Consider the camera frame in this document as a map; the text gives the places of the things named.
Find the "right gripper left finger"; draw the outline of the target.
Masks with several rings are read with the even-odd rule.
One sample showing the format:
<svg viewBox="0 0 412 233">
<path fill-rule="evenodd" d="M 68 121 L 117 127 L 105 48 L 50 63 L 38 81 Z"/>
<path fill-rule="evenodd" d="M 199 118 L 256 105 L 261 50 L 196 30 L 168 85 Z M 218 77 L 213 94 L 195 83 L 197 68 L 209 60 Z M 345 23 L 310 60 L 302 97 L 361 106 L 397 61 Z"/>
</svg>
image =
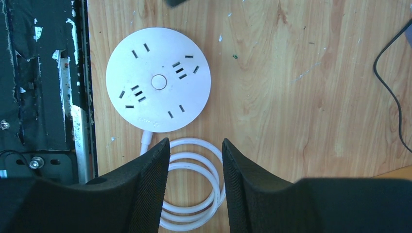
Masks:
<svg viewBox="0 0 412 233">
<path fill-rule="evenodd" d="M 86 184 L 44 178 L 0 182 L 3 233 L 156 233 L 165 196 L 170 141 Z"/>
</svg>

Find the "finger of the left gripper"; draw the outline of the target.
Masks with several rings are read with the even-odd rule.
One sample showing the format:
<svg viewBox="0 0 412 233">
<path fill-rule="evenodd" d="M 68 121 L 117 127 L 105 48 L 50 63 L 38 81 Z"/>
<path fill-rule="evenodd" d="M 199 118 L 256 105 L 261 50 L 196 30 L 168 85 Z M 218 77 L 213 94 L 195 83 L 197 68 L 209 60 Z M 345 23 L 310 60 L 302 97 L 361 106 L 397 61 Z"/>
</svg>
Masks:
<svg viewBox="0 0 412 233">
<path fill-rule="evenodd" d="M 170 7 L 176 7 L 186 1 L 187 0 L 165 0 L 166 4 Z"/>
</svg>

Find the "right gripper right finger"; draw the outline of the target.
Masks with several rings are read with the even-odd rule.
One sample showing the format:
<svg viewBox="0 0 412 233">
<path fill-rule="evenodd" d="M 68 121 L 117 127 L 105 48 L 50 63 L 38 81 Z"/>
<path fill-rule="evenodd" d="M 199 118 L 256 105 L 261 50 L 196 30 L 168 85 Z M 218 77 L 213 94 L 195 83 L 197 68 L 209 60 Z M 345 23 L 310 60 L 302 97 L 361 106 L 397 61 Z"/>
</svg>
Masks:
<svg viewBox="0 0 412 233">
<path fill-rule="evenodd" d="M 233 233 L 409 233 L 412 183 L 405 179 L 303 178 L 288 182 L 222 143 Z"/>
</svg>

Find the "round pink power socket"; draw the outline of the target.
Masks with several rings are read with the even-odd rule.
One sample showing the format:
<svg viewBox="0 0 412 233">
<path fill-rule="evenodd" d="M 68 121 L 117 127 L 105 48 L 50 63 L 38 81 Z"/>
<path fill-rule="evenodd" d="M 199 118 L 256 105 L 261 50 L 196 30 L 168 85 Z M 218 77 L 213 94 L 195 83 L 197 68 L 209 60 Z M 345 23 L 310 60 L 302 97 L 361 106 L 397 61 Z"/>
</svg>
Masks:
<svg viewBox="0 0 412 233">
<path fill-rule="evenodd" d="M 179 130 L 203 111 L 211 72 L 186 35 L 152 27 L 124 38 L 112 52 L 106 88 L 114 108 L 133 126 L 153 133 Z"/>
</svg>

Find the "orange power strip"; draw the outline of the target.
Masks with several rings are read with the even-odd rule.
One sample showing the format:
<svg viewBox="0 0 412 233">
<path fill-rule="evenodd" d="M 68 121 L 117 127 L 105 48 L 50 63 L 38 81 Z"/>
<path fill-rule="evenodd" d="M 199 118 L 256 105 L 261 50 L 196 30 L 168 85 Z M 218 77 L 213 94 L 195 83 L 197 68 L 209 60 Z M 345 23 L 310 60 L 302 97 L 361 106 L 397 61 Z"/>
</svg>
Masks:
<svg viewBox="0 0 412 233">
<path fill-rule="evenodd" d="M 374 176 L 374 178 L 405 179 L 405 180 L 411 181 L 412 180 L 412 165 Z"/>
</svg>

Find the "black mounting base rail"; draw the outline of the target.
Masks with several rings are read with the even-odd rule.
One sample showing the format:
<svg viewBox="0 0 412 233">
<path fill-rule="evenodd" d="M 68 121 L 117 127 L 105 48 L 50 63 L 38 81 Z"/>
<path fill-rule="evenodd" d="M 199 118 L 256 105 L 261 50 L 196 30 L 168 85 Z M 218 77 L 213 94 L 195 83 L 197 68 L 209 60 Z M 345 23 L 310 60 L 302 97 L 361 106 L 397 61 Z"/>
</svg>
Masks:
<svg viewBox="0 0 412 233">
<path fill-rule="evenodd" d="M 0 3 L 0 176 L 97 176 L 86 0 Z"/>
</svg>

